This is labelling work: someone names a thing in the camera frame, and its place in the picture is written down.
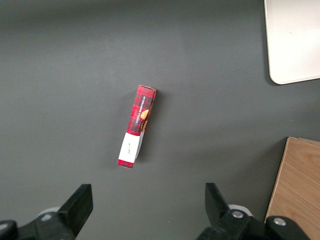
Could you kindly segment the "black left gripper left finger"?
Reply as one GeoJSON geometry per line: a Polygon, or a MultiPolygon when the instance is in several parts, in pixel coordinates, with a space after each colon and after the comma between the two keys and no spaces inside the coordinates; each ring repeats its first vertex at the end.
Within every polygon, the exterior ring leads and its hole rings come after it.
{"type": "Polygon", "coordinates": [[[23,226],[0,222],[2,240],[75,240],[93,211],[92,185],[82,184],[57,211],[47,211],[23,226]]]}

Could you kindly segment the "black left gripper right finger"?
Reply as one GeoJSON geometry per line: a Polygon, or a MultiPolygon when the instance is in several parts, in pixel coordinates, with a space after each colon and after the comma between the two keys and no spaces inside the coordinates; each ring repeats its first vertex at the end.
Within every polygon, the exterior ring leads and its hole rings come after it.
{"type": "Polygon", "coordinates": [[[264,222],[247,211],[227,204],[215,183],[205,184],[205,211],[210,227],[198,240],[308,240],[308,235],[292,219],[272,215],[264,222]]]}

